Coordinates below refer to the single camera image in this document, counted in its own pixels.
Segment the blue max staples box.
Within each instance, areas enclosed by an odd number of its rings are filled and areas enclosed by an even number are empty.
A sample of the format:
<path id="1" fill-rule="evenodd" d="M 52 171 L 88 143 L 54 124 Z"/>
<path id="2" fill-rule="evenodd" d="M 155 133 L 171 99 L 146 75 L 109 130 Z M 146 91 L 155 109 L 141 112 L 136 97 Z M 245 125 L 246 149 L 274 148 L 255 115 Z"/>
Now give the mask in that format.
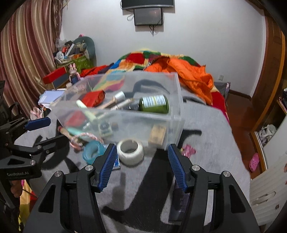
<path id="1" fill-rule="evenodd" d="M 120 160 L 119 160 L 119 156 L 117 155 L 112 170 L 118 170 L 120 168 L 121 168 Z"/>

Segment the beige tube red band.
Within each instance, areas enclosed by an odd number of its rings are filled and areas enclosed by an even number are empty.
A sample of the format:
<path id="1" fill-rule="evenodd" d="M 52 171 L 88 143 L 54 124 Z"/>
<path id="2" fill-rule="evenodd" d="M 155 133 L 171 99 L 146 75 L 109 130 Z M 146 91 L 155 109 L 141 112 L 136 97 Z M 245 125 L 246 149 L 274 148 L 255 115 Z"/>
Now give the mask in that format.
<path id="1" fill-rule="evenodd" d="M 62 126 L 58 126 L 57 130 L 64 136 L 66 136 L 69 140 L 72 138 L 70 133 Z"/>

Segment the purple small bottle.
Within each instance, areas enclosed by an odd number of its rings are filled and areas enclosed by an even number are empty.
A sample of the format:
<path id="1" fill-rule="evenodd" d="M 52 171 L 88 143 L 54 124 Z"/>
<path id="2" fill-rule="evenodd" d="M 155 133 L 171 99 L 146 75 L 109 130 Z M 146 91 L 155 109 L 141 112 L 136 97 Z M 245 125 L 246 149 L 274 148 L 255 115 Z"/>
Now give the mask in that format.
<path id="1" fill-rule="evenodd" d="M 179 188 L 177 182 L 175 181 L 174 190 L 172 193 L 172 202 L 169 212 L 169 218 L 168 218 L 169 222 L 171 223 L 182 222 L 188 204 L 189 196 L 190 194 L 183 192 L 183 190 Z"/>

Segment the teal green tube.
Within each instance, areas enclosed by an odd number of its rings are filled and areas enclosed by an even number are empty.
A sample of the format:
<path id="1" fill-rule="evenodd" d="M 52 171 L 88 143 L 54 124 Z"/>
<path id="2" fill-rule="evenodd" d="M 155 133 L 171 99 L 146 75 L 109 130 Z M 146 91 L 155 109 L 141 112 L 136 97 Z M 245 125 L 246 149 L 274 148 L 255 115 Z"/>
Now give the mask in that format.
<path id="1" fill-rule="evenodd" d="M 67 128 L 67 131 L 69 134 L 71 134 L 73 136 L 77 136 L 78 138 L 86 136 L 85 132 L 83 132 L 77 128 L 69 127 L 69 128 Z"/>

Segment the blue tape roll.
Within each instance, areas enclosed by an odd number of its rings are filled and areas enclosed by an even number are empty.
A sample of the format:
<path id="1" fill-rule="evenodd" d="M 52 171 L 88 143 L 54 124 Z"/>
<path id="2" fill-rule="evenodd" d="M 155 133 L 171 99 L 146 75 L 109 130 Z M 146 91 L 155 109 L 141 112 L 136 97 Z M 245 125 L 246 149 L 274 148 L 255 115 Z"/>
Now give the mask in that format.
<path id="1" fill-rule="evenodd" d="M 99 141 L 90 141 L 83 149 L 82 157 L 87 164 L 92 165 L 95 159 L 105 153 L 105 147 Z"/>

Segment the white tape roll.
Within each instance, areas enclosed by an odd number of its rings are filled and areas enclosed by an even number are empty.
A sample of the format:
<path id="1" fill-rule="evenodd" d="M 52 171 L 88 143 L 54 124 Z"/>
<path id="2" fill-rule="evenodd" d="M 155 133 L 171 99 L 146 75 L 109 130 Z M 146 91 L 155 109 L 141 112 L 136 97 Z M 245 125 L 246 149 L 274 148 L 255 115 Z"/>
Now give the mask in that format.
<path id="1" fill-rule="evenodd" d="M 126 166 L 136 166 L 144 158 L 143 144 L 133 139 L 121 140 L 117 144 L 118 157 Z"/>

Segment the pale green tube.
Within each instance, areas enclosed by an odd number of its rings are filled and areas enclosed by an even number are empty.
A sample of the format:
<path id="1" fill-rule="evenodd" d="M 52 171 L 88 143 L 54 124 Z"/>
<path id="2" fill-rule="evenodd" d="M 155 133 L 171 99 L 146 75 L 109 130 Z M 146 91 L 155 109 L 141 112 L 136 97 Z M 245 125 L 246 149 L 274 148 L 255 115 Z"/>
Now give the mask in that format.
<path id="1" fill-rule="evenodd" d="M 93 124 L 97 124 L 99 119 L 97 117 L 97 114 L 95 112 L 92 112 L 87 106 L 81 101 L 77 100 L 76 104 L 79 108 L 83 109 L 83 113 L 86 116 L 86 118 Z"/>

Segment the mahjong tile box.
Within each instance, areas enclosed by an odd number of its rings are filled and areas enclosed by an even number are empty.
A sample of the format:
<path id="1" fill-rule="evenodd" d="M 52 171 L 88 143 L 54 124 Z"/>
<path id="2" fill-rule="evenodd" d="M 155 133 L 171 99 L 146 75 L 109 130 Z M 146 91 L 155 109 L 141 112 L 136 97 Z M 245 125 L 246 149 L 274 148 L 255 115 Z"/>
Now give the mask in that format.
<path id="1" fill-rule="evenodd" d="M 98 129 L 102 137 L 111 136 L 113 134 L 111 124 L 108 121 L 103 121 L 98 124 Z"/>

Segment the tan small box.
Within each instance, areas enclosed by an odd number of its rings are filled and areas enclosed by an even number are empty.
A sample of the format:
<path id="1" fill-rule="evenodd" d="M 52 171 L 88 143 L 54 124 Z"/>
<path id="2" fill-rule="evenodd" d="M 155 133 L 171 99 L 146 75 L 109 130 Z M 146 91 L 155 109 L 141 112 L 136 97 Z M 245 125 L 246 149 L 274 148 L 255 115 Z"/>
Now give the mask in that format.
<path id="1" fill-rule="evenodd" d="M 151 129 L 151 133 L 148 139 L 148 143 L 154 146 L 161 147 L 164 142 L 166 134 L 166 127 L 163 125 L 154 125 Z"/>

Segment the red rectangular gift box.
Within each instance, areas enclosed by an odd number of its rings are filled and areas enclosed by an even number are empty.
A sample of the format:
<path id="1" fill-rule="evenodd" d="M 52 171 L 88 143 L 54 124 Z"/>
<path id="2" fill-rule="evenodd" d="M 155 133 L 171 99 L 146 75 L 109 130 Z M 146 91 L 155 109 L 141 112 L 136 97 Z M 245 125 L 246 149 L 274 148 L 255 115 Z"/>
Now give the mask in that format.
<path id="1" fill-rule="evenodd" d="M 82 98 L 83 104 L 87 107 L 97 107 L 99 106 L 105 99 L 105 92 L 103 90 L 92 91 Z"/>

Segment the clear plastic storage box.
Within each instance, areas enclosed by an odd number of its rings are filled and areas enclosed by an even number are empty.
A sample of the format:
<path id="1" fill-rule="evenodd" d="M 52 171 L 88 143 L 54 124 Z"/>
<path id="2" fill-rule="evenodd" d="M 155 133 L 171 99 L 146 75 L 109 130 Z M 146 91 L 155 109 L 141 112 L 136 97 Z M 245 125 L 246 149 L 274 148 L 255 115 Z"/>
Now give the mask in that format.
<path id="1" fill-rule="evenodd" d="M 97 124 L 91 123 L 79 108 L 76 101 L 82 100 L 85 94 L 92 91 L 103 90 L 105 99 L 101 104 L 109 102 L 112 97 L 123 91 L 126 98 L 134 98 L 137 103 L 140 98 L 156 95 L 165 95 L 169 102 L 169 113 L 149 113 L 123 109 L 113 110 L 110 105 L 105 109 L 88 107 L 97 114 Z M 180 94 L 180 83 L 176 73 L 153 73 L 145 71 L 115 72 L 101 75 L 87 76 L 68 88 L 63 95 L 51 104 L 51 110 L 64 128 L 77 128 L 83 132 L 103 139 L 106 143 L 119 142 L 126 138 L 139 140 L 144 146 L 152 146 L 166 149 L 169 144 L 178 144 L 183 130 L 184 119 L 182 117 L 183 100 Z M 111 124 L 113 134 L 102 137 L 98 124 L 108 121 Z M 148 143 L 151 129 L 154 125 L 166 127 L 166 134 L 161 147 Z"/>

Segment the white cosmetic pen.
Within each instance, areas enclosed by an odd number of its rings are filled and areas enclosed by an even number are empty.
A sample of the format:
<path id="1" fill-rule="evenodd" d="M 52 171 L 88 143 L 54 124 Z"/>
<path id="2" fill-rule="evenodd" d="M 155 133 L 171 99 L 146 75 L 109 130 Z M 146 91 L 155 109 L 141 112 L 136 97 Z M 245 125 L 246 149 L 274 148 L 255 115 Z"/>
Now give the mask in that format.
<path id="1" fill-rule="evenodd" d="M 131 105 L 133 102 L 134 102 L 134 98 L 125 99 L 124 101 L 111 107 L 110 110 L 113 111 L 113 110 L 123 109 L 123 108 Z"/>

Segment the beige foundation tube white cap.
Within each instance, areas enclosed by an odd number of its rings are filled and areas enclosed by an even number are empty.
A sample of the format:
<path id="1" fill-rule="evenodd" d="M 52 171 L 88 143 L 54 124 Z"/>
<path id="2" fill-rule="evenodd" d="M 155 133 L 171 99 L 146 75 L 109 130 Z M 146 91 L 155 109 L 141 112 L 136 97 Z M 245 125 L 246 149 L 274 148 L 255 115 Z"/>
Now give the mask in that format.
<path id="1" fill-rule="evenodd" d="M 109 107 L 112 104 L 115 104 L 115 103 L 118 103 L 118 102 L 121 102 L 121 101 L 125 100 L 125 98 L 126 98 L 126 96 L 125 96 L 124 92 L 120 91 L 120 92 L 116 93 L 109 102 L 107 102 L 105 104 L 101 104 L 96 109 L 100 109 L 100 110 L 101 109 L 105 109 L 105 108 Z"/>

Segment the green glass spray bottle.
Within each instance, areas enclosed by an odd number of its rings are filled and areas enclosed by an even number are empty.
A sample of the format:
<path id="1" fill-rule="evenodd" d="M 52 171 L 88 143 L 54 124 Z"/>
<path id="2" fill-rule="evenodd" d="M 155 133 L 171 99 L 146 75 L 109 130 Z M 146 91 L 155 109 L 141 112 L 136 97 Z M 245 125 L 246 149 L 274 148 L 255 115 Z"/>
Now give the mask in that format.
<path id="1" fill-rule="evenodd" d="M 127 107 L 128 110 L 168 114 L 169 102 L 165 95 L 142 97 L 137 103 Z"/>

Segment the grey neck pillow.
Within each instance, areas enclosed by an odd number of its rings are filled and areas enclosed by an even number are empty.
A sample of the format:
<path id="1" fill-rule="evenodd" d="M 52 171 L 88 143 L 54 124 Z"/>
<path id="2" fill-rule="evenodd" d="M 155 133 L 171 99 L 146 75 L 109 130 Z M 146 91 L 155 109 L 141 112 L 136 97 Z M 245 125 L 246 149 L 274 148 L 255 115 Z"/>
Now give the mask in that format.
<path id="1" fill-rule="evenodd" d="M 78 37 L 73 41 L 74 44 L 85 43 L 87 47 L 87 54 L 89 54 L 89 59 L 92 61 L 92 64 L 96 65 L 96 50 L 94 41 L 88 36 Z"/>

